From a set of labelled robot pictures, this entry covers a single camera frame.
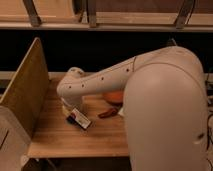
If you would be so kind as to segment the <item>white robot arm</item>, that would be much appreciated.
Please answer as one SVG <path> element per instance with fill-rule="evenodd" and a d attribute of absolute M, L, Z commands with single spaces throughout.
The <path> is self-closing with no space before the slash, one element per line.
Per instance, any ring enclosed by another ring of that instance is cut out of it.
<path fill-rule="evenodd" d="M 90 76 L 72 68 L 57 93 L 68 107 L 81 97 L 122 89 L 132 171 L 205 171 L 208 102 L 202 64 L 170 46 Z"/>

